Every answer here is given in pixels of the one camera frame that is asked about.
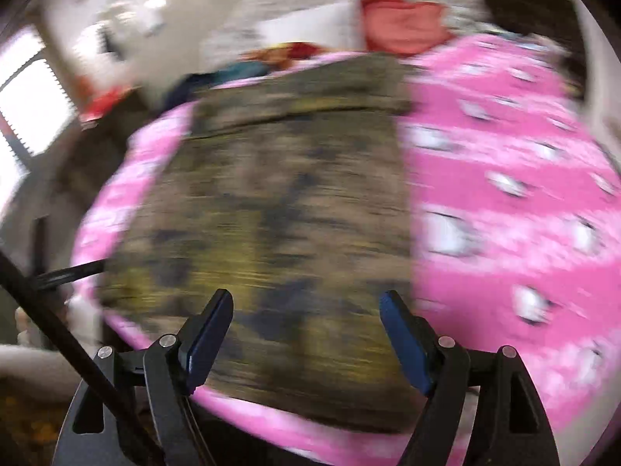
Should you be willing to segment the dark floral patterned garment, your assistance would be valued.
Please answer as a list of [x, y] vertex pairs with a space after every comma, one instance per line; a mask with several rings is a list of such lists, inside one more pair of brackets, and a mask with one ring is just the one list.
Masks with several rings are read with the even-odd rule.
[[414, 73], [371, 54], [204, 93], [99, 303], [159, 336], [224, 288], [235, 314], [211, 389], [338, 427], [411, 426], [420, 397], [379, 300], [411, 292], [397, 119], [414, 106]]

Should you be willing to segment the dark navy clothes pile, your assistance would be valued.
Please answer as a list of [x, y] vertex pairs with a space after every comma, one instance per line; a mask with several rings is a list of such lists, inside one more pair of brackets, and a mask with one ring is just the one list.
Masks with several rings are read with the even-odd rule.
[[161, 113], [165, 113], [178, 105], [192, 101], [195, 91], [202, 86], [203, 81], [203, 74], [189, 74], [182, 77], [164, 94], [160, 104]]

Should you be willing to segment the black rod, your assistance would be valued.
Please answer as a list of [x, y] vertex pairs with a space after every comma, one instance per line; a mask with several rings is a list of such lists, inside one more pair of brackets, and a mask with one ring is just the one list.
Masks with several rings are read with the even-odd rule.
[[162, 449], [148, 435], [133, 410], [125, 405], [122, 394], [111, 385], [111, 382], [102, 374], [96, 363], [88, 356], [60, 319], [39, 302], [33, 284], [4, 254], [1, 254], [1, 286], [24, 309], [43, 334], [56, 345], [68, 363], [80, 374], [82, 380], [96, 392], [117, 421], [127, 426], [139, 447], [151, 458], [151, 463], [153, 465], [164, 465]]

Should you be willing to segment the pink penguin blanket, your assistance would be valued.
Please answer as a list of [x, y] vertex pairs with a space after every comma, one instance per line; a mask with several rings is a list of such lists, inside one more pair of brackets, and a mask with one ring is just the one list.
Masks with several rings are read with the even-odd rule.
[[[234, 89], [371, 54], [335, 53]], [[578, 463], [620, 402], [620, 178], [535, 47], [474, 35], [413, 60], [413, 108], [397, 119], [411, 213], [411, 292], [438, 334], [520, 352], [561, 457]], [[189, 132], [201, 92], [137, 130], [82, 220], [71, 258], [111, 258], [148, 190]], [[151, 336], [103, 307], [101, 276], [79, 292], [130, 345]], [[398, 432], [323, 424], [199, 389], [222, 420], [330, 465], [392, 465]]]

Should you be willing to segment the dark wooden side table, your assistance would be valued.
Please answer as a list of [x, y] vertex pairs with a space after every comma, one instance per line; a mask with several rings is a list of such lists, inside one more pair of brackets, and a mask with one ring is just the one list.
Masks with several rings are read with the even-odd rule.
[[152, 118], [143, 89], [136, 87], [102, 116], [69, 131], [68, 143], [55, 156], [49, 189], [36, 215], [36, 270], [43, 273], [68, 262], [81, 220], [122, 164], [128, 139]]

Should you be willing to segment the red bag on table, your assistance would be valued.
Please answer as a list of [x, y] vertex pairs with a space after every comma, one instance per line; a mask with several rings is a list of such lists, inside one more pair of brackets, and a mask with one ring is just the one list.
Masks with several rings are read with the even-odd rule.
[[112, 108], [120, 103], [131, 91], [130, 86], [118, 85], [90, 100], [87, 107], [80, 113], [82, 123], [90, 123], [101, 119]]

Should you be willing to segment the teal folded garment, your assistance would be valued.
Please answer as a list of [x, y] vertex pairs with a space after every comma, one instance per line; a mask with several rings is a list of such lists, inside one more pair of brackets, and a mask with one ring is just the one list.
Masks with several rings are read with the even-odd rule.
[[271, 68], [261, 61], [244, 60], [237, 61], [203, 74], [192, 74], [188, 80], [195, 87], [215, 87], [227, 82], [243, 80], [247, 78], [263, 77], [271, 72]]

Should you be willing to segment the dark hanging cloth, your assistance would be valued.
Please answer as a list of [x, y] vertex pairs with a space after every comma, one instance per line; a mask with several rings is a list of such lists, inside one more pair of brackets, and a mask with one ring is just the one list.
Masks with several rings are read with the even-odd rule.
[[123, 61], [123, 50], [115, 41], [113, 35], [111, 35], [111, 31], [105, 26], [102, 26], [99, 30], [99, 36], [102, 39], [102, 50], [104, 53], [110, 54], [117, 61]]

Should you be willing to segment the red yellow patterned blanket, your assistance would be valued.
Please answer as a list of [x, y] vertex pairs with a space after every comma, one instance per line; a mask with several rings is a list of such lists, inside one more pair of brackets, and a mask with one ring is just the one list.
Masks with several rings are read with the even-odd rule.
[[323, 46], [308, 42], [286, 42], [264, 49], [251, 50], [241, 56], [244, 61], [258, 61], [271, 71], [284, 71], [299, 61], [312, 59], [328, 52]]

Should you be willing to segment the dark wooden cabinet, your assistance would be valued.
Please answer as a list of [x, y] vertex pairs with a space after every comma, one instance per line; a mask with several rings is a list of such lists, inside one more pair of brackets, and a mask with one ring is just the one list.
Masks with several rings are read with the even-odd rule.
[[587, 82], [584, 40], [572, 0], [484, 0], [493, 22], [519, 35], [538, 35], [565, 50], [561, 71], [568, 74], [569, 93], [583, 100]]

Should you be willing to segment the white square pillow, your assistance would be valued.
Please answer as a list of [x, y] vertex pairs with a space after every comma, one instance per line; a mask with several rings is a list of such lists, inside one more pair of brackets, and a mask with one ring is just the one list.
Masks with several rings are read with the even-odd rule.
[[357, 0], [296, 10], [259, 22], [255, 31], [263, 46], [305, 42], [329, 49], [365, 49]]

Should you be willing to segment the red heart-shaped cushion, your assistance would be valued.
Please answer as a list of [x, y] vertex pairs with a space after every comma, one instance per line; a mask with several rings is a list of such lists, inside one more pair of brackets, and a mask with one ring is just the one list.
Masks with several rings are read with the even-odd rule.
[[408, 0], [360, 0], [369, 52], [417, 56], [447, 43], [454, 34], [443, 23], [446, 6]]

